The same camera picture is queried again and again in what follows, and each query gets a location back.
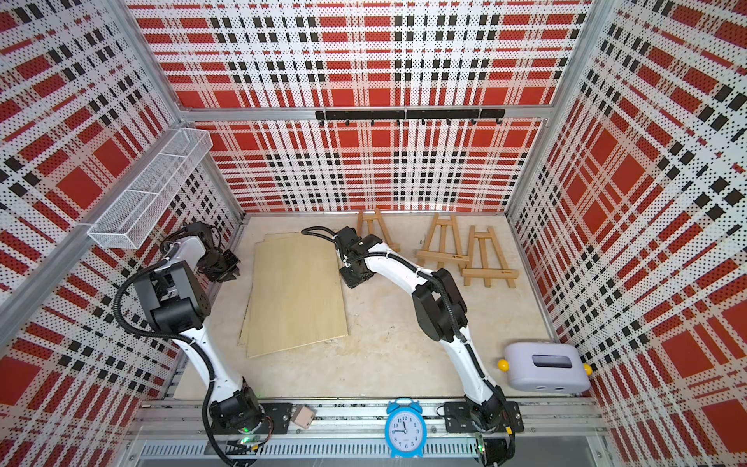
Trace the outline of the wooden board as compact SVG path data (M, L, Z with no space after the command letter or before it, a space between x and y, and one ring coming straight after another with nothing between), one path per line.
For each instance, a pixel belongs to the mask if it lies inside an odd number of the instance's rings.
M348 335L332 243L271 233L255 244L246 356L255 358Z
M251 307L252 307L252 300L249 300L249 302L247 303L247 307L245 309L245 314L243 317L243 321L242 321L241 329L239 333L239 338L237 342L239 346L243 346L244 348L248 342L249 326L251 324Z

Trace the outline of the small wooden easel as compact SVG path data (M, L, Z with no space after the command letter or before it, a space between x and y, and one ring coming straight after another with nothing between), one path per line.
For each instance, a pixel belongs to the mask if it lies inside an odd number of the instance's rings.
M473 225L468 233L468 262L461 270L463 284L467 287L481 281L485 288L503 281L510 289L517 288L519 270L512 269L498 241L494 227L479 230Z

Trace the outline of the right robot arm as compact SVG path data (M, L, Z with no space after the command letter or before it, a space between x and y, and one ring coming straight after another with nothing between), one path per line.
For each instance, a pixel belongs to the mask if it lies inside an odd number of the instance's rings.
M420 329L442 345L459 376L476 430L502 431L511 436L521 431L521 413L510 405L480 359L468 325L468 307L448 270L418 266L376 235L359 237L350 227L335 232L312 226L301 234L335 246L342 262L340 275L349 288L383 276L410 295Z

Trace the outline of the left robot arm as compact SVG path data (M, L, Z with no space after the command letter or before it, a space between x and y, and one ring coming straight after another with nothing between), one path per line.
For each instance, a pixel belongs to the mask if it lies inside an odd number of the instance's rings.
M199 272L216 283L239 276L238 259L214 239L217 228L203 222L187 224L160 245L161 260L128 277L112 302L118 324L136 337L176 342L187 354L202 381L202 404L208 429L241 433L255 431L266 413L245 379L225 364L207 329L211 302L200 285ZM133 287L148 327L129 323L122 300Z

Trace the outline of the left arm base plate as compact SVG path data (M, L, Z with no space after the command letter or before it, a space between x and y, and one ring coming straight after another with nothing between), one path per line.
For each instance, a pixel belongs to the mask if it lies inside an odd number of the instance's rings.
M287 434L294 405L291 403L263 403L262 406L265 410L266 416L272 420L272 435ZM270 426L266 420L248 431L229 426L221 427L215 421L211 422L211 428L215 435L267 435L270 433Z

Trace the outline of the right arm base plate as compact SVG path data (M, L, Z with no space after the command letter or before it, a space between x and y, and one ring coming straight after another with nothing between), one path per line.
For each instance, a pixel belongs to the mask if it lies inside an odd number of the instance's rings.
M445 420L445 427L449 433L505 433L507 427L515 433L523 433L524 423L519 404L509 401L508 407L507 414L511 419L508 420L505 417L506 412L503 412L499 420L499 426L490 429L478 428L472 417L471 405L466 400L445 402L437 412Z

